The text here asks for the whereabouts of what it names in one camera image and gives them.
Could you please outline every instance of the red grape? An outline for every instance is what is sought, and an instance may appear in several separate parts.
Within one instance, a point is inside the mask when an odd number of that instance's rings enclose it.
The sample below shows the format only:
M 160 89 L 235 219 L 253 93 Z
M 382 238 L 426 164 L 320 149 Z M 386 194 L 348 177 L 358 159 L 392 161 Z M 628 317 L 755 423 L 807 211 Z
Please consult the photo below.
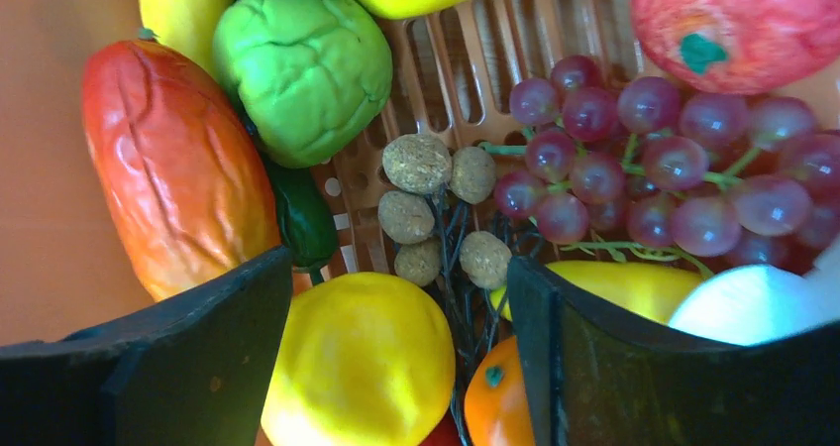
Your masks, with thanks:
M 617 118 L 615 98 L 600 87 L 579 89 L 563 105 L 563 127 L 581 142 L 607 138 Z
M 785 238 L 761 236 L 743 230 L 735 248 L 726 254 L 726 261 L 733 267 L 745 265 L 772 265 L 780 267 L 788 260 L 788 243 Z
M 680 134 L 710 150 L 740 139 L 750 114 L 744 96 L 707 92 L 691 97 L 682 111 Z
M 814 200 L 813 208 L 793 238 L 815 250 L 824 250 L 840 235 L 840 196 Z
M 650 248 L 667 248 L 674 242 L 671 216 L 676 205 L 666 193 L 639 200 L 627 211 L 627 233 L 636 243 Z
M 560 95 L 548 79 L 524 79 L 510 91 L 510 113 L 526 126 L 548 124 L 560 117 Z
M 627 179 L 625 190 L 631 200 L 638 200 L 653 195 L 659 188 L 642 175 L 633 175 Z
M 525 148 L 525 167 L 550 183 L 566 178 L 575 161 L 575 143 L 560 131 L 537 134 Z
M 621 195 L 625 178 L 615 157 L 592 152 L 575 161 L 569 182 L 572 193 L 583 203 L 606 203 Z
M 795 97 L 771 97 L 753 107 L 747 133 L 753 145 L 768 152 L 777 151 L 787 139 L 817 131 L 813 111 Z
M 586 236 L 589 215 L 586 207 L 568 193 L 553 193 L 543 199 L 534 213 L 537 229 L 551 243 L 570 245 Z
M 735 208 L 720 196 L 692 198 L 671 217 L 674 243 L 695 256 L 727 253 L 738 244 L 741 231 Z
M 812 195 L 840 190 L 840 137 L 812 134 L 788 141 L 779 153 L 779 171 Z
M 581 87 L 601 86 L 601 70 L 588 56 L 567 56 L 557 61 L 552 68 L 551 80 L 563 93 Z
M 679 117 L 680 92 L 663 77 L 640 77 L 618 96 L 618 119 L 634 134 L 673 128 Z
M 642 167 L 655 186 L 663 190 L 688 190 L 703 182 L 709 158 L 697 142 L 671 136 L 647 146 Z
M 587 142 L 583 144 L 583 147 L 589 152 L 608 152 L 610 154 L 615 152 L 617 157 L 621 157 L 624 155 L 628 135 L 627 128 L 616 119 L 605 138 L 600 141 Z
M 619 196 L 612 201 L 598 205 L 587 205 L 589 226 L 598 232 L 608 232 L 620 228 L 627 218 L 627 197 Z
M 503 215 L 514 220 L 524 220 L 534 214 L 547 192 L 543 180 L 526 170 L 517 170 L 496 181 L 493 199 Z
M 811 198 L 805 188 L 780 174 L 745 178 L 728 193 L 744 228 L 762 236 L 794 232 L 811 212 Z

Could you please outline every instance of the brown ball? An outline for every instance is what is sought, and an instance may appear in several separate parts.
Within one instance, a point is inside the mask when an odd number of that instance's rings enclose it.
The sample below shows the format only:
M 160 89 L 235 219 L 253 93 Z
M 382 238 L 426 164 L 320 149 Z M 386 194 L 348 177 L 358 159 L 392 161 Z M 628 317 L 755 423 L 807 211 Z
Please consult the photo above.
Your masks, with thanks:
M 420 243 L 435 229 L 435 217 L 426 200 L 400 190 L 379 199 L 378 215 L 382 231 L 401 245 Z
M 442 266 L 441 240 L 438 238 L 403 246 L 394 258 L 394 273 L 421 287 L 431 284 Z
M 397 187 L 421 195 L 436 193 L 452 178 L 452 157 L 431 134 L 406 134 L 382 151 L 382 168 Z
M 493 193 L 496 185 L 496 163 L 486 150 L 464 147 L 452 160 L 452 181 L 449 189 L 471 205 L 479 204 Z
M 507 282 L 510 248 L 487 231 L 469 233 L 461 244 L 461 268 L 484 289 L 497 289 Z

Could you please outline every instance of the small orange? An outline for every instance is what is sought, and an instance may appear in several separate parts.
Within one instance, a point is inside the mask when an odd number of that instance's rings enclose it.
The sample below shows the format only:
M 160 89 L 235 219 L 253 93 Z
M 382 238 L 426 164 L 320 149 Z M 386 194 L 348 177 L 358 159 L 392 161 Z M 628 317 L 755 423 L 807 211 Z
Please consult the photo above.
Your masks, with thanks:
M 481 361 L 464 414 L 474 446 L 535 446 L 516 337 L 499 342 Z

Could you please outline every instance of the green fruit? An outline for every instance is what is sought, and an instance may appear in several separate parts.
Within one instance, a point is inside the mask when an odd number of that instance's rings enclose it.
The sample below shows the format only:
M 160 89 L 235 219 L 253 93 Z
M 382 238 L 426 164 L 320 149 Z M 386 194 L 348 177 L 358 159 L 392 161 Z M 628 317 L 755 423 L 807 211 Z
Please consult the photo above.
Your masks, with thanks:
M 283 167 L 326 161 L 390 96 L 390 47 L 355 0 L 238 0 L 213 51 L 222 86 Z
M 315 274 L 339 251 L 339 234 L 330 205 L 309 168 L 285 168 L 260 154 L 271 182 L 277 225 L 299 272 Z

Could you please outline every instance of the orange surface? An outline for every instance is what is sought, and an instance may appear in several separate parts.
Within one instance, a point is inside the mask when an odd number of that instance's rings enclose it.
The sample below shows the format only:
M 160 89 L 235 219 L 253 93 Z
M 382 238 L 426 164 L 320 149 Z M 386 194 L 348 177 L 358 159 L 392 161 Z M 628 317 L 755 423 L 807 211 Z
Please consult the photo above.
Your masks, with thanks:
M 55 340 L 152 302 L 81 128 L 85 60 L 132 37 L 136 0 L 2 0 L 0 343 Z

